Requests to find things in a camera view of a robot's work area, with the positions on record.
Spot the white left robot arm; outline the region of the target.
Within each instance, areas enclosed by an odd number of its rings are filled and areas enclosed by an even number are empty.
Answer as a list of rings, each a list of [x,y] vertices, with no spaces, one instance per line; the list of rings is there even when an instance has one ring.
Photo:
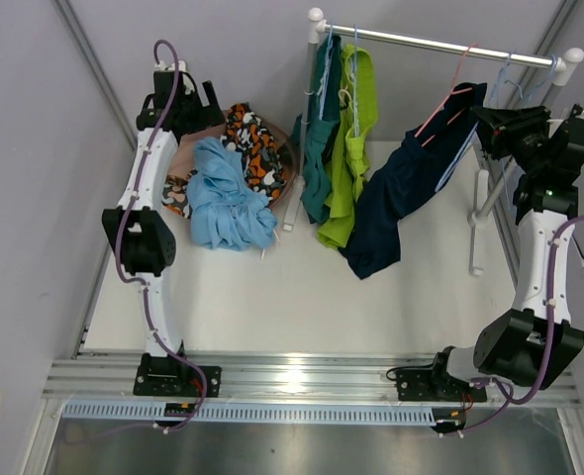
[[[168,268],[177,253],[173,232],[161,215],[165,179],[183,136],[224,122],[211,82],[202,83],[203,105],[196,82],[180,60],[159,63],[153,72],[153,92],[136,117],[137,148],[125,190],[101,222],[113,251],[119,278],[133,285],[145,319],[145,353],[174,356],[182,337],[171,316]]]

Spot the light blue shorts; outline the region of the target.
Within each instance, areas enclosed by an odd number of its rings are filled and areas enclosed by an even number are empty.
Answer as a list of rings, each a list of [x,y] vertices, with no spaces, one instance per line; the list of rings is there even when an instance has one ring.
[[[242,156],[207,137],[196,142],[193,158],[195,174],[186,188],[193,242],[234,251],[275,244],[277,219],[267,197],[246,185]]]

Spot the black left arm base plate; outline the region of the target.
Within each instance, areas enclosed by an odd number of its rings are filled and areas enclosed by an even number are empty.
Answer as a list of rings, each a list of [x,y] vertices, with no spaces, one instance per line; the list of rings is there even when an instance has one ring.
[[[142,355],[133,394],[145,397],[196,398],[204,389],[199,373],[170,356]]]

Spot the blue wire hanger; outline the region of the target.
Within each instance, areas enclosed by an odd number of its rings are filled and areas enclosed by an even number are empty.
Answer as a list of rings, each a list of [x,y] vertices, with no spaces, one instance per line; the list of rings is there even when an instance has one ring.
[[[513,97],[509,101],[508,108],[519,109],[527,108],[533,101],[534,96],[542,89],[542,87],[549,83],[555,73],[556,66],[553,65],[549,72],[542,78],[536,79],[535,74],[531,73],[529,79],[521,79],[518,82],[507,79],[506,84],[514,87]],[[506,197],[506,202],[508,205],[512,205],[512,199],[510,198],[510,191],[512,182],[518,173],[515,171],[516,163],[510,157],[506,165],[502,168],[502,178],[504,179],[504,193]]]

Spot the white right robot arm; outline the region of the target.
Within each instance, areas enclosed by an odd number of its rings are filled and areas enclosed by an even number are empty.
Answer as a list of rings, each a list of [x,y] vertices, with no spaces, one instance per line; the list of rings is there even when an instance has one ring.
[[[575,181],[584,165],[584,118],[552,125],[544,107],[477,107],[478,137],[494,158],[511,156],[523,174],[514,192],[520,265],[509,311],[486,327],[474,346],[447,347],[427,376],[429,391],[449,399],[462,385],[486,377],[529,388],[548,388],[584,346],[566,298],[568,247],[578,212]]]

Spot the pink wire hanger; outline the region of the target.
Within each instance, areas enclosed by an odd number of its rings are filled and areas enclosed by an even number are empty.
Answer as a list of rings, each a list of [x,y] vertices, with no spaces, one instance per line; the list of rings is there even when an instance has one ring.
[[[420,136],[420,134],[426,129],[426,127],[429,125],[429,123],[435,118],[435,116],[443,109],[444,105],[446,104],[446,102],[449,100],[449,98],[455,94],[454,93],[454,89],[457,83],[457,79],[459,77],[460,74],[460,70],[462,68],[463,63],[465,62],[465,59],[467,58],[468,54],[470,53],[470,51],[474,48],[477,48],[479,46],[479,43],[473,43],[471,45],[469,45],[465,52],[461,54],[461,58],[457,64],[457,67],[454,71],[454,74],[452,76],[451,79],[451,83],[450,83],[450,87],[447,91],[446,96],[439,102],[439,104],[437,105],[437,107],[435,108],[435,110],[431,113],[431,115],[419,126],[419,128],[417,129],[417,131],[414,133],[414,137],[418,138]]]

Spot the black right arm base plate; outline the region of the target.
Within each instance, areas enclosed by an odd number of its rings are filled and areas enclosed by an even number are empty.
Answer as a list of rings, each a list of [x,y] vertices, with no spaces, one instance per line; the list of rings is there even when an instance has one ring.
[[[485,389],[471,387],[468,382],[451,377],[445,370],[427,366],[390,368],[386,378],[394,384],[403,402],[476,402],[485,403]]]

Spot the navy blue shorts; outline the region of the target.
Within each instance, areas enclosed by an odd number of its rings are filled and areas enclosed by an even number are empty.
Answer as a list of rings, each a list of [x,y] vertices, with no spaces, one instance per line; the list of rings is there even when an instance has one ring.
[[[398,223],[448,183],[475,132],[472,109],[484,104],[487,84],[463,82],[427,122],[408,130],[365,185],[352,234],[341,255],[359,279],[401,260]]]

